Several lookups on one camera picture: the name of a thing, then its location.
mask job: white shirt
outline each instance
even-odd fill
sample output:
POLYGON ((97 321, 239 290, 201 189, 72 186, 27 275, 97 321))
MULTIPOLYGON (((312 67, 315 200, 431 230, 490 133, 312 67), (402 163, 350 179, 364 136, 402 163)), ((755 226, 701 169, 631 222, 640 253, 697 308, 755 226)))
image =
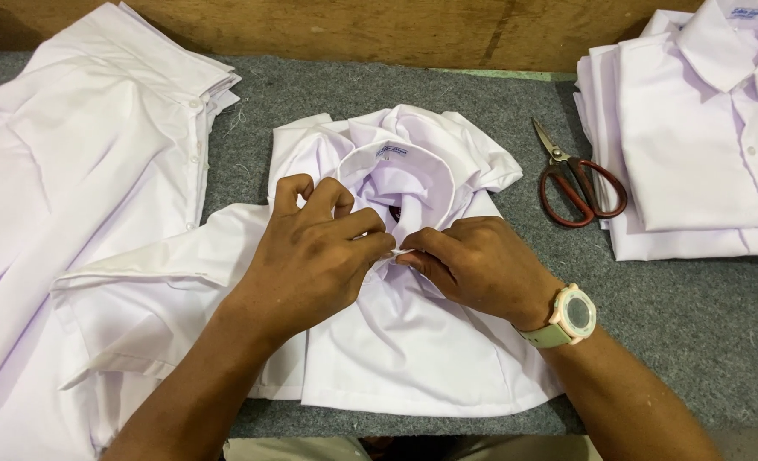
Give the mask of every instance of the white shirt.
MULTIPOLYGON (((687 13, 656 12, 650 22, 651 25, 655 23, 655 27, 647 26, 644 33, 655 35, 659 30, 666 30, 668 39, 672 39, 690 16, 687 13)), ((617 46, 610 45, 592 48, 590 56, 582 58, 578 82, 582 95, 577 100, 579 112, 589 114, 582 123, 589 126, 590 132, 599 133, 592 139, 593 160, 610 170, 621 183, 629 184, 618 124, 617 57, 617 46)), ((612 188, 598 188, 596 192, 604 209, 615 207, 618 198, 612 188)), ((618 261, 758 255, 758 229, 647 231, 640 221, 629 188, 627 194, 627 209, 609 220, 612 250, 618 261)))
POLYGON ((619 45, 621 141, 648 231, 758 227, 758 0, 619 45))
MULTIPOLYGON (((461 115, 410 106, 341 121, 320 114, 277 128, 269 197, 279 178, 299 172, 315 181, 335 177, 354 194, 354 209, 377 210, 398 242, 426 225, 444 229, 462 216, 496 215, 487 191, 522 174, 461 115), (401 207, 398 223, 390 205, 401 207)), ((166 377, 244 275, 269 215, 268 207, 231 205, 194 232, 58 278, 58 316, 87 347, 85 359, 64 367, 64 388, 73 391, 104 369, 166 377), (113 304, 119 316, 101 308, 113 304)), ((115 396, 101 391, 100 400, 115 396)), ((560 393, 538 352, 507 321, 444 299, 427 279, 385 259, 368 273, 356 303, 269 360, 251 395, 482 417, 517 413, 560 393)))
POLYGON ((62 271, 196 227, 230 71, 107 3, 0 87, 0 458, 94 458, 99 419, 140 404, 57 392, 79 351, 44 301, 62 271))

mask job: forearm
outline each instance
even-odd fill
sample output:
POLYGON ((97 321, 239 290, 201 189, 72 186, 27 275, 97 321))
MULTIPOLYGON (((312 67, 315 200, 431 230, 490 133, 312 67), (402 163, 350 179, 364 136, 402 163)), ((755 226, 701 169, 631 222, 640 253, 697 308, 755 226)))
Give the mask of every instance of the forearm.
POLYGON ((216 460, 274 345, 217 309, 186 357, 129 418, 103 459, 216 460))
POLYGON ((689 409, 602 328, 541 354, 605 460, 722 459, 689 409))

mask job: red scissors handle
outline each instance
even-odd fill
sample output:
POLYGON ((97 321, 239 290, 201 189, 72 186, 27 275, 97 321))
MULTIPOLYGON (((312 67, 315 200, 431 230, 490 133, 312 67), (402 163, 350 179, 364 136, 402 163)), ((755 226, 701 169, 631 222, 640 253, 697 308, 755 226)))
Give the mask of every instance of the red scissors handle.
POLYGON ((570 157, 566 160, 568 167, 572 170, 572 174, 576 178, 576 182, 581 188, 581 192, 584 194, 584 198, 578 194, 576 189, 567 181, 561 167, 561 162, 549 165, 539 178, 539 196, 541 198, 541 204, 544 205, 544 209, 547 214, 550 215, 558 224, 566 225, 567 227, 583 227, 590 224, 596 217, 599 219, 610 219, 623 213, 624 208, 627 207, 627 190, 612 173, 608 172, 605 168, 597 163, 590 162, 581 158, 570 157), (611 212, 601 211, 598 206, 598 200, 595 198, 595 190, 592 187, 592 183, 589 181, 589 177, 584 171, 584 166, 589 166, 596 172, 598 172, 605 180, 607 180, 612 187, 615 188, 618 194, 618 205, 611 212), (569 221, 560 217, 550 206, 547 200, 547 179, 553 178, 560 187, 565 196, 572 201, 572 203, 578 208, 581 213, 584 214, 583 219, 580 221, 569 221))

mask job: scissors blade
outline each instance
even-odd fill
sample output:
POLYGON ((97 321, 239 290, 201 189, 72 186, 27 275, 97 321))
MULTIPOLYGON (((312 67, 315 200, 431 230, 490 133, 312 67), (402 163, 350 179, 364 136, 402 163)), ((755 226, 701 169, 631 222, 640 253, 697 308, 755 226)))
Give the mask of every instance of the scissors blade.
POLYGON ((547 149, 547 152, 549 153, 549 156, 552 158, 555 158, 554 151, 558 150, 560 151, 561 148, 558 147, 557 144, 553 143, 551 139, 549 139, 549 134, 547 134, 547 130, 544 129, 543 126, 536 120, 535 117, 532 117, 533 120, 533 126, 536 127, 536 132, 538 133, 538 137, 541 138, 541 142, 544 143, 545 149, 547 149))

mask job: scissors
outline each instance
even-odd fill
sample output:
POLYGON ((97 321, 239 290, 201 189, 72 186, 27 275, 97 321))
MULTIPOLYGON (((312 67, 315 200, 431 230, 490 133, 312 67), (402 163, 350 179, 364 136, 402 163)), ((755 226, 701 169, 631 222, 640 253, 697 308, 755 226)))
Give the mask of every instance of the scissors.
POLYGON ((541 204, 544 205, 544 209, 547 211, 547 214, 553 218, 553 221, 558 222, 560 225, 566 225, 567 227, 583 227, 590 224, 596 217, 599 219, 610 219, 623 213, 624 208, 627 207, 627 190, 624 189, 624 186, 621 185, 618 178, 597 163, 584 160, 583 158, 573 157, 562 151, 561 148, 558 147, 558 144, 553 143, 553 141, 549 139, 547 130, 541 126, 538 120, 535 118, 532 120, 533 125, 536 127, 538 137, 541 138, 541 142, 544 144, 547 152, 549 152, 549 165, 545 168, 544 172, 541 173, 538 183, 538 192, 539 197, 541 198, 541 204), (565 163, 567 168, 572 172, 572 175, 575 176, 581 192, 584 193, 584 198, 582 198, 578 194, 578 191, 576 191, 576 188, 567 181, 567 176, 561 169, 562 163, 565 163), (612 187, 618 193, 618 206, 611 212, 601 211, 601 208, 598 205, 598 200, 595 199, 595 191, 593 190, 592 183, 589 181, 586 172, 584 172, 584 166, 589 166, 589 168, 596 170, 605 180, 612 184, 612 187), (584 214, 584 218, 581 221, 568 221, 560 217, 549 206, 549 202, 547 201, 547 179, 549 177, 552 177, 555 182, 561 186, 564 195, 566 195, 576 208, 584 214))

